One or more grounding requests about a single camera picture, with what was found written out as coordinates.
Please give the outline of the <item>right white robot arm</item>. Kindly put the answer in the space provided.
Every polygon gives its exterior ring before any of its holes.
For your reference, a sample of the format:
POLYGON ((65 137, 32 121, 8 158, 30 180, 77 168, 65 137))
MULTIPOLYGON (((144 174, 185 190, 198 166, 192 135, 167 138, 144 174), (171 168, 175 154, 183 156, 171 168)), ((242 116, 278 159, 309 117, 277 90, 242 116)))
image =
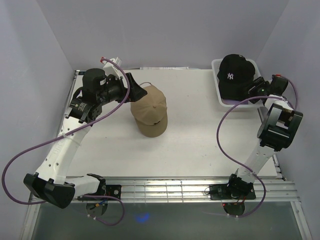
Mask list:
POLYGON ((304 115, 283 96, 289 83, 288 78, 274 74, 271 81, 258 77, 247 90, 246 101, 261 102, 267 114, 257 132, 258 142, 253 152, 229 178, 225 191, 230 198, 251 192, 256 175, 266 162, 293 142, 304 115))

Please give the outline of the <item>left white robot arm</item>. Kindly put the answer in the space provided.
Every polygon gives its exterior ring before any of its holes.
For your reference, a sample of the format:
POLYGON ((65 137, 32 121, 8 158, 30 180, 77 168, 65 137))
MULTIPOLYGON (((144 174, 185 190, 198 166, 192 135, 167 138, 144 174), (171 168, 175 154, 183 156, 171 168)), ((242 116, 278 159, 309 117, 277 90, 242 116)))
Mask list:
POLYGON ((132 74, 127 72, 129 87, 123 78, 106 74, 99 68, 84 72, 82 86, 73 94, 56 141, 34 174, 26 174, 23 183, 36 197, 61 209, 73 199, 92 196, 100 200, 106 195, 106 180, 93 173, 67 178, 70 164, 85 135, 102 114, 102 107, 110 102, 136 102, 147 95, 132 74))

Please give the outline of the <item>tan baseball cap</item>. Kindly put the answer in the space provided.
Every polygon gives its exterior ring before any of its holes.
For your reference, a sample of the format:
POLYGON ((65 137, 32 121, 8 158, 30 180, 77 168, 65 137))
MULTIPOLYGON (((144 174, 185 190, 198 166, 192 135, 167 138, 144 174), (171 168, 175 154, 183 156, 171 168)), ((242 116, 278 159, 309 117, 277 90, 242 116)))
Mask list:
POLYGON ((150 84, 143 88, 147 95, 130 104, 130 111, 142 135, 156 138, 168 126, 167 99, 164 93, 150 84))

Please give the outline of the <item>black NY baseball cap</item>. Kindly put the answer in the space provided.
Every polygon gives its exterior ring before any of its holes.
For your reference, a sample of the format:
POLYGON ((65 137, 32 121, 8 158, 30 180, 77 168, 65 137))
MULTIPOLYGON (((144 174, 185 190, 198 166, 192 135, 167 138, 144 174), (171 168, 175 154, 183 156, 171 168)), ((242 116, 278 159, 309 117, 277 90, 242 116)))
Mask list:
POLYGON ((248 87, 252 84, 256 69, 239 54, 225 56, 217 74, 218 89, 224 100, 243 101, 247 98, 248 87))

